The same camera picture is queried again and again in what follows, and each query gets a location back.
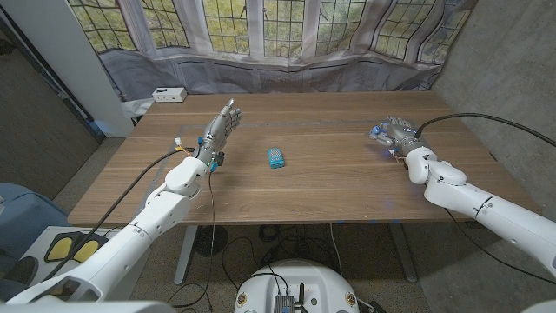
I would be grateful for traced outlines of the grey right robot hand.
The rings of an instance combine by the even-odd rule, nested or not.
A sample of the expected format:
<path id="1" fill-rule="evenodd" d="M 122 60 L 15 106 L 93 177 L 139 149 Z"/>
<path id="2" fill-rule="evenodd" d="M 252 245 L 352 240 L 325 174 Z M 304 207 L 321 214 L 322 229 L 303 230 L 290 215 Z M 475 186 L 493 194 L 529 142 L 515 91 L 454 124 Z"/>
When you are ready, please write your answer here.
<path id="1" fill-rule="evenodd" d="M 412 150 L 429 145 L 424 139 L 416 138 L 413 125 L 399 117 L 388 116 L 385 122 L 374 126 L 369 137 L 406 157 Z"/>

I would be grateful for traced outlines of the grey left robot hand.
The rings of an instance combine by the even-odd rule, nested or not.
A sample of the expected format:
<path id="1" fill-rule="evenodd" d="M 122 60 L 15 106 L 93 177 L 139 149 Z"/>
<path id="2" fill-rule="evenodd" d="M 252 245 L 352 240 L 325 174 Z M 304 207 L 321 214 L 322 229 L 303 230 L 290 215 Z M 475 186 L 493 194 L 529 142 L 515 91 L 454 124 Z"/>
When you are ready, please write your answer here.
<path id="1" fill-rule="evenodd" d="M 242 112 L 234 109 L 231 98 L 221 112 L 209 123 L 202 135 L 201 144 L 194 150 L 192 157 L 209 163 L 226 145 L 232 131 L 240 124 Z"/>

